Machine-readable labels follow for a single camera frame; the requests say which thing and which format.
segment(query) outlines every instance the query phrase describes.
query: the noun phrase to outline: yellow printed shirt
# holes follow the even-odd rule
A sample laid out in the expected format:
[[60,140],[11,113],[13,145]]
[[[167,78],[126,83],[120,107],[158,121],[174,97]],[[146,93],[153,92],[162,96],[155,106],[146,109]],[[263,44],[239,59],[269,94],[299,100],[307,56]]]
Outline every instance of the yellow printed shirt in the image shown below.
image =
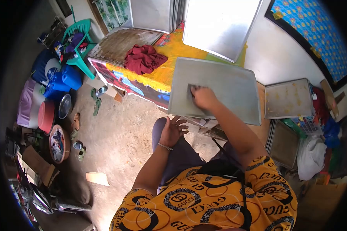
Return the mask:
[[245,171],[246,206],[240,182],[196,174],[200,166],[187,169],[153,195],[133,189],[114,215],[110,230],[191,230],[199,224],[222,228],[246,226],[250,230],[291,230],[297,217],[296,195],[278,174],[268,156],[255,159]]

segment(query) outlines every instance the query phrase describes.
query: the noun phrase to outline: green flip-flop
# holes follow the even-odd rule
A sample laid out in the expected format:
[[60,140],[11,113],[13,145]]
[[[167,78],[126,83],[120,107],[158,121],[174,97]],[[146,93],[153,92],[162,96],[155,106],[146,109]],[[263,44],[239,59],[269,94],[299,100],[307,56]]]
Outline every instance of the green flip-flop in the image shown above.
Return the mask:
[[90,91],[90,96],[93,98],[93,100],[97,100],[97,90],[95,88],[92,88]]
[[83,157],[84,157],[85,153],[86,153],[85,148],[82,148],[82,149],[80,150],[80,152],[78,153],[78,160],[79,160],[79,161],[82,161],[82,160],[83,160]]
[[100,105],[102,104],[102,99],[98,98],[97,101],[94,104],[94,114],[93,116],[96,116],[99,112]]
[[72,131],[71,135],[70,135],[71,141],[74,140],[74,139],[76,138],[77,134],[78,134],[78,130],[77,130],[77,129],[74,129],[74,130]]

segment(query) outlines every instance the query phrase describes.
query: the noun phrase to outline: steel bowl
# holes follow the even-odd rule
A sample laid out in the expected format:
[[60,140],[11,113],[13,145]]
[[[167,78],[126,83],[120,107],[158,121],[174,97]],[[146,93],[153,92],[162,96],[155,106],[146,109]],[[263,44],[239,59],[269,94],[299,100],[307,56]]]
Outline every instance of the steel bowl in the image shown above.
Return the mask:
[[58,110],[58,116],[60,119],[66,118],[66,116],[72,112],[73,105],[72,105],[72,99],[69,94],[65,94],[60,101],[59,104],[59,110]]

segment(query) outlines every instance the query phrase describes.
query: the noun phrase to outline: flip-flop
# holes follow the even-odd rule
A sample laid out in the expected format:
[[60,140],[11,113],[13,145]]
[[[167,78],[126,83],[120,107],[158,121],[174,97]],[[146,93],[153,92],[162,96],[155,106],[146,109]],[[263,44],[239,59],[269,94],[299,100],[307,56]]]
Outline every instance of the flip-flop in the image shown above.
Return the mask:
[[95,88],[91,89],[90,96],[93,98],[93,100],[97,100],[97,90]]
[[97,97],[99,98],[102,94],[106,93],[108,90],[108,86],[102,86],[99,90],[97,90]]
[[94,104],[94,114],[93,116],[96,116],[99,112],[100,105],[102,104],[102,99],[98,98],[97,101]]
[[80,113],[75,114],[73,121],[75,122],[75,129],[79,130],[80,129]]
[[71,141],[74,140],[77,135],[78,135],[78,130],[74,129],[70,135]]
[[83,160],[83,157],[84,157],[85,153],[86,153],[86,149],[85,149],[85,148],[82,148],[82,149],[80,150],[80,152],[78,153],[78,160],[79,160],[79,161],[82,161],[82,160]]
[[80,141],[76,141],[73,143],[73,147],[77,150],[81,150],[83,148],[83,145]]

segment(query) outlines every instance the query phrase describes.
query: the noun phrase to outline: wrist bracelet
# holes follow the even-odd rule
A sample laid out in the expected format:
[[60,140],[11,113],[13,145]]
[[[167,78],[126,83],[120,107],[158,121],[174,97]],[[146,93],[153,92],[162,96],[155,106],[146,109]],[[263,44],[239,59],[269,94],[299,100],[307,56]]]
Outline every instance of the wrist bracelet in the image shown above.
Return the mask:
[[167,151],[168,150],[171,150],[171,151],[173,151],[173,149],[172,148],[170,148],[170,147],[167,147],[167,146],[164,146],[163,144],[161,144],[161,143],[158,143],[158,145],[161,145],[162,147],[165,147],[165,148],[167,148]]

